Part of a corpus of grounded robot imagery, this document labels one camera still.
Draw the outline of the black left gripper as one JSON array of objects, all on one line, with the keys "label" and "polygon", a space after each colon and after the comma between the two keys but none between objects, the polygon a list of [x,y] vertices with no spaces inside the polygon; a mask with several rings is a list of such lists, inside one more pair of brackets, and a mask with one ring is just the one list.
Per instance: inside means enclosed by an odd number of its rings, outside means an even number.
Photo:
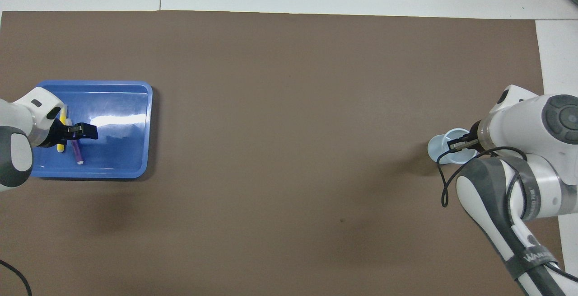
[{"label": "black left gripper", "polygon": [[52,123],[45,138],[45,147],[66,145],[70,140],[98,139],[98,128],[88,123],[65,125],[58,118]]}]

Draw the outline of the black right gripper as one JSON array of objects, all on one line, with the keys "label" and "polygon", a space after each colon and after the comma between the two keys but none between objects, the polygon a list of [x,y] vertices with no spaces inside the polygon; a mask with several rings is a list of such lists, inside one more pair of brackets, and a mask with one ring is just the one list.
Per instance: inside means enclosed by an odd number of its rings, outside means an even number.
[{"label": "black right gripper", "polygon": [[469,129],[468,135],[462,135],[456,139],[447,142],[450,153],[457,153],[461,150],[472,149],[477,152],[480,151],[480,144],[478,138],[480,121],[476,121]]}]

